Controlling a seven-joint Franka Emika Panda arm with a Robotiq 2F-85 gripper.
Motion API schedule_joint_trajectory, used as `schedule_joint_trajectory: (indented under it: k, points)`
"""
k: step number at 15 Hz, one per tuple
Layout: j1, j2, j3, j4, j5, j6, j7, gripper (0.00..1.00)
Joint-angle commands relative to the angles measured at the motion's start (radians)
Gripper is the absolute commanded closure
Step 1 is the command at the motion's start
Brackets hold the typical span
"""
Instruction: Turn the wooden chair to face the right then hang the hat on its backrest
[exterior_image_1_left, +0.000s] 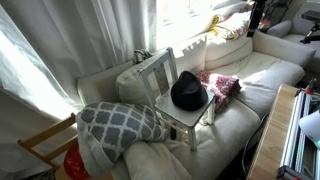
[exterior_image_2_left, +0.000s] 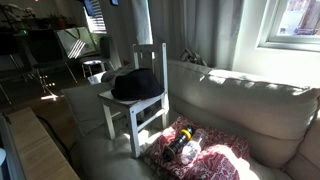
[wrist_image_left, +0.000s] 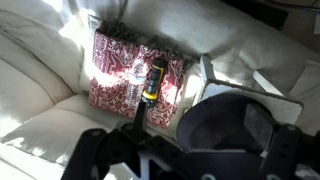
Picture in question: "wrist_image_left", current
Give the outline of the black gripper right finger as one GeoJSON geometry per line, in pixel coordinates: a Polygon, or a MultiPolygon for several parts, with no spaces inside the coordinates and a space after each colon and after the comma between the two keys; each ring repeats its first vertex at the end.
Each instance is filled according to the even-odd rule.
{"type": "Polygon", "coordinates": [[[294,179],[301,136],[302,132],[293,125],[279,128],[261,164],[259,170],[261,180],[294,179]]]}

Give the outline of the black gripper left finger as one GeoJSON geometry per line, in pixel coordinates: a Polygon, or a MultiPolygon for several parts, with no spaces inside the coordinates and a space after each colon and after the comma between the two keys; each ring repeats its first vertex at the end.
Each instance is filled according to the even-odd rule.
{"type": "Polygon", "coordinates": [[[113,135],[99,128],[84,131],[61,180],[103,180],[115,164],[111,153],[113,135]]]}

